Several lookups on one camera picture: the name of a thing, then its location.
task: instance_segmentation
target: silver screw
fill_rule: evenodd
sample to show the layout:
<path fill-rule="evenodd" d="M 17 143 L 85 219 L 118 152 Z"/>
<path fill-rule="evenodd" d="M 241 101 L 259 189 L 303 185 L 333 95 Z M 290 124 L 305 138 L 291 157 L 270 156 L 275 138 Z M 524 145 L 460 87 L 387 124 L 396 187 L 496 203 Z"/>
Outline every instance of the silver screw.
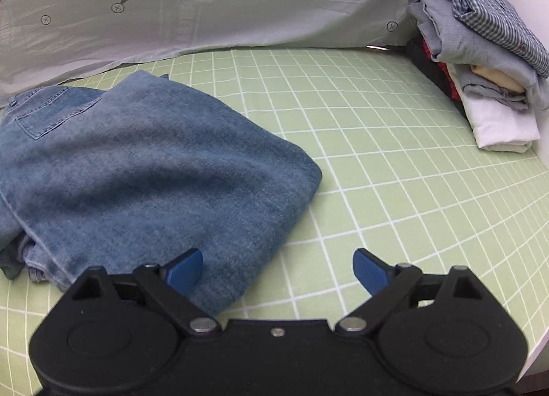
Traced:
<path fill-rule="evenodd" d="M 271 336 L 273 337 L 282 337 L 284 334 L 286 334 L 286 330 L 284 328 L 271 329 Z"/>
<path fill-rule="evenodd" d="M 191 320 L 189 326 L 194 332 L 211 332 L 218 327 L 218 323 L 209 317 L 198 317 Z"/>
<path fill-rule="evenodd" d="M 339 326 L 348 332 L 357 332 L 362 331 L 366 328 L 366 320 L 361 319 L 360 317 L 346 317 L 339 322 Z"/>

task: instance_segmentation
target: white garment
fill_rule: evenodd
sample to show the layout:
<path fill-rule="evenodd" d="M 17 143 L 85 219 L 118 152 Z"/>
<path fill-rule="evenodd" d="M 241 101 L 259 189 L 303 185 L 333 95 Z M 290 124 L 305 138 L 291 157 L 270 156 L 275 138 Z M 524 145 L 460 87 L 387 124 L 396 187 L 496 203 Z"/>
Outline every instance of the white garment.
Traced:
<path fill-rule="evenodd" d="M 540 138 L 532 107 L 518 112 L 496 99 L 465 93 L 456 78 L 454 65 L 448 63 L 447 66 L 479 148 L 524 153 L 532 141 Z"/>
<path fill-rule="evenodd" d="M 416 32 L 410 0 L 0 1 L 0 106 L 121 63 L 235 46 L 404 45 Z"/>

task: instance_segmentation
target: red garment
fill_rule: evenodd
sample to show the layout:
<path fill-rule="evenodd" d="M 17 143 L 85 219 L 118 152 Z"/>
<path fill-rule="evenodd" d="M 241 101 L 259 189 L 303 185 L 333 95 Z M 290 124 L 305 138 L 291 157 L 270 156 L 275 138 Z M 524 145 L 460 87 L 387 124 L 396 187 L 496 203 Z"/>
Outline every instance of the red garment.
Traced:
<path fill-rule="evenodd" d="M 431 51 L 429 51 L 429 47 L 427 46 L 427 43 L 425 42 L 425 39 L 423 39 L 423 50 L 425 51 L 425 55 L 432 60 L 431 58 Z M 452 94 L 452 100 L 457 100 L 461 102 L 461 97 L 459 96 L 459 93 L 457 92 L 457 88 L 454 85 L 454 81 L 452 80 L 452 77 L 449 76 L 448 73 L 448 67 L 445 63 L 437 62 L 440 66 L 440 69 L 442 69 L 444 75 L 446 76 L 446 80 L 448 80 L 449 83 L 449 89 Z"/>

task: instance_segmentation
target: green checkered tablecloth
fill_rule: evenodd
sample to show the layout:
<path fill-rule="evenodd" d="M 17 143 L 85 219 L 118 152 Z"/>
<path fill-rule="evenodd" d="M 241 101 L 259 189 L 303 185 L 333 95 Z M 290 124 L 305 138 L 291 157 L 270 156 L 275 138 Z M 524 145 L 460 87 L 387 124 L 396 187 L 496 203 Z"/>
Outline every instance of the green checkered tablecloth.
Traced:
<path fill-rule="evenodd" d="M 71 85 L 107 89 L 144 69 L 218 97 L 301 146 L 324 179 L 286 245 L 221 319 L 328 318 L 368 297 L 351 256 L 443 273 L 468 264 L 533 350 L 549 327 L 549 172 L 528 151 L 484 152 L 408 60 L 367 51 L 226 50 L 115 69 Z M 29 395 L 33 330 L 60 293 L 0 278 L 0 396 Z"/>

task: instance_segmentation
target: yellow fabric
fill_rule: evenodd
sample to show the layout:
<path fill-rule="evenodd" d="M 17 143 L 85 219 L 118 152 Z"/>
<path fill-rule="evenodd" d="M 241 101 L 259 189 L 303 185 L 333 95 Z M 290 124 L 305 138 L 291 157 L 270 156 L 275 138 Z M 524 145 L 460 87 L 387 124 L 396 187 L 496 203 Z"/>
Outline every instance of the yellow fabric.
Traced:
<path fill-rule="evenodd" d="M 525 89 L 521 86 L 516 80 L 509 77 L 504 72 L 499 69 L 484 68 L 478 65 L 471 65 L 471 71 L 481 77 L 484 77 L 486 80 L 495 83 L 501 88 L 506 88 L 509 91 L 514 93 L 524 93 Z"/>

